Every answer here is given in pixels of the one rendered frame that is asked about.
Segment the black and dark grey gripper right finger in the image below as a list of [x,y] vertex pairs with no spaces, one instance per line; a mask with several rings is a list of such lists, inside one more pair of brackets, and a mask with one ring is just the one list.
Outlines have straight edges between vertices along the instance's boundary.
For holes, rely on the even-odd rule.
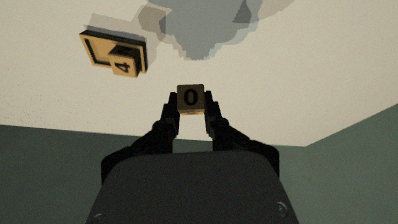
[[268,144],[250,140],[248,136],[231,127],[229,121],[222,117],[218,101],[213,101],[211,91],[204,94],[206,133],[212,138],[213,151],[246,150],[259,153],[267,158],[279,177],[279,151]]

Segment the wooden number cube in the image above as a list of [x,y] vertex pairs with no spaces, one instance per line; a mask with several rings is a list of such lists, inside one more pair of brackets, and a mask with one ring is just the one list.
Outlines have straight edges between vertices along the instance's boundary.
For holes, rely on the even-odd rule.
[[137,78],[142,68],[140,49],[116,45],[107,55],[115,75]]
[[202,115],[205,111],[203,84],[177,86],[177,111],[181,115]]

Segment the dark brown calendar tray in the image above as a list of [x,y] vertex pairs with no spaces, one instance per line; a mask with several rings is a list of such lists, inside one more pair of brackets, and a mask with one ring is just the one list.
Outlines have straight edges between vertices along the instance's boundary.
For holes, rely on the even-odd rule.
[[93,66],[112,68],[107,54],[116,45],[140,49],[142,68],[139,73],[146,74],[146,42],[91,30],[81,32],[80,38]]

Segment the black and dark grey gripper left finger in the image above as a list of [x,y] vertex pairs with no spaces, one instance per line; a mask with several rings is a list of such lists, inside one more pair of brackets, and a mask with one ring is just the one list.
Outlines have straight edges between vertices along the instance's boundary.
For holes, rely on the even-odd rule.
[[[170,92],[169,101],[163,106],[160,120],[152,130],[127,146],[107,155],[101,162],[101,186],[110,170],[119,162],[138,155],[173,153],[173,139],[179,134],[180,113],[177,111],[177,93]],[[149,149],[149,150],[148,150]]]

